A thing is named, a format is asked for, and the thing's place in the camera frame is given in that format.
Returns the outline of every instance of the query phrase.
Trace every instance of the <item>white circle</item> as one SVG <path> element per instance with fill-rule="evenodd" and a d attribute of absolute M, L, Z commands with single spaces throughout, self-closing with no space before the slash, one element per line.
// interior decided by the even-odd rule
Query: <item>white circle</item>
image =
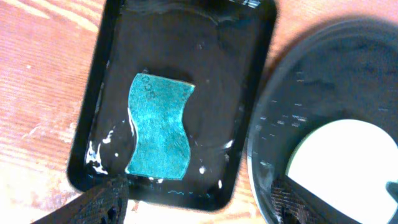
<path fill-rule="evenodd" d="M 386 184 L 398 182 L 398 146 L 381 128 L 353 119 L 309 134 L 290 158 L 286 174 L 360 223 L 388 223 L 397 202 Z"/>

